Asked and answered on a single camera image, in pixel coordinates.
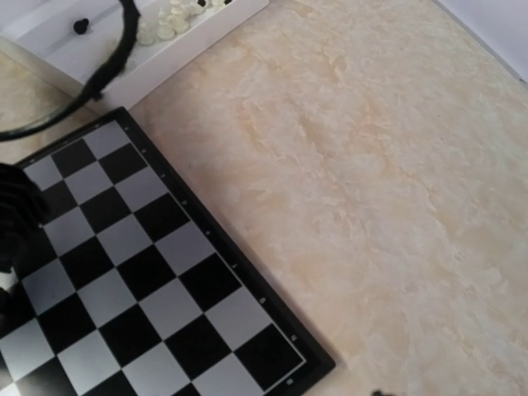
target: white wall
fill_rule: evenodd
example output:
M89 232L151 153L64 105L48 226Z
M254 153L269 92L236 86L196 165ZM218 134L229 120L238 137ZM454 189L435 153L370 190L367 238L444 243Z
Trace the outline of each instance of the white wall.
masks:
M528 0L437 0L528 82Z

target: chessboard border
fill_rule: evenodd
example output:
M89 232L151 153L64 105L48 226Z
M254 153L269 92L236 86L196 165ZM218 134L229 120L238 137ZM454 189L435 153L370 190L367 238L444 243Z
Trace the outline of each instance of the chessboard border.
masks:
M81 139L84 135L112 121L120 125L148 165L162 178L178 203L185 205L182 207L213 244L231 271L238 276L257 301L261 302L262 307L275 321L278 328L306 360L288 379L268 391L266 396L300 396L307 392L336 367L334 359L273 290L124 107L115 109L47 145L16 165L22 168L27 167L60 147Z

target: black pawn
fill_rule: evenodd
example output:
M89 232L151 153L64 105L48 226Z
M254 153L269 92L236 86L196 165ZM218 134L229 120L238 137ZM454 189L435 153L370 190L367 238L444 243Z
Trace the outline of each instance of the black pawn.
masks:
M87 18L81 19L73 24L73 31L78 35L85 35L88 31L88 26L90 25L90 20Z

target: black object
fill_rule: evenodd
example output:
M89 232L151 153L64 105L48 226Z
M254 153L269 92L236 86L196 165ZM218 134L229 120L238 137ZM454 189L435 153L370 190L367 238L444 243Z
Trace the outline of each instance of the black object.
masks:
M18 167L0 164L0 272L11 272L48 214L39 187Z
M120 3L123 7L124 22L120 43L110 58L88 79L82 91L65 107L52 111L47 116L31 124L15 128L14 130L0 131L0 142L38 134L68 118L91 99L99 100L102 98L101 92L125 69L126 62L137 40L140 17L138 8L135 6L134 0L120 0Z
M372 393L372 396L393 396L392 394L384 394L380 390L376 390Z
M81 19L76 21L73 24L73 31L78 35L86 35L88 27L90 26L90 20L88 18Z

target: white square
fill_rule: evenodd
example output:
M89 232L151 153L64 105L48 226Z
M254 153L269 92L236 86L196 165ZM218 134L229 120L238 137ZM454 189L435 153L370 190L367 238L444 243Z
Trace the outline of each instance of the white square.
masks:
M163 343L130 363L123 372L138 396L172 396L190 382Z
M115 269L80 289L78 294L98 327L135 304L134 296Z
M133 212L167 193L167 188L150 167L124 179L115 188Z
M33 163L24 172L41 190L47 190L63 180L51 157Z
M201 396L262 396L264 391L235 355L229 355L193 381Z
M0 340L0 352L14 381L54 357L36 319Z
M21 396L15 384L9 385L4 390L0 391L0 396Z
M113 186L99 163L84 167L64 181L79 205Z
M75 292L68 274L54 260L22 281L37 314L42 314Z
M148 248L152 241L133 216L122 219L97 235L115 266Z
M270 316L245 288L220 301L205 316L232 351L272 323Z
M178 279L156 290L139 305L163 340L201 315L198 304Z
M120 369L97 331L59 353L58 358L78 394L85 394Z
M45 225L44 230L59 256L93 236L92 227L79 208L70 210L67 214Z
M94 130L84 137L84 141L97 159L103 158L130 143L128 136L115 121Z
M181 275L215 252L215 248L196 224L189 222L156 242L172 270Z

